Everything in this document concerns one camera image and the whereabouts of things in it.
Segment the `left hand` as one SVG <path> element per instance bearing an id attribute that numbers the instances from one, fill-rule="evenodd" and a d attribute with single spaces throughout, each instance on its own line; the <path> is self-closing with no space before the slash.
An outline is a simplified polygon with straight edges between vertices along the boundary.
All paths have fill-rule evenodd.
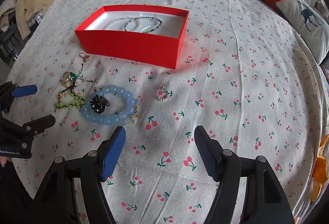
<path id="1" fill-rule="evenodd" d="M 8 158 L 7 158 L 7 157 L 1 157 L 0 161 L 1 161 L 1 166 L 4 167 L 5 164 L 6 164 L 7 161 L 8 161 Z"/>

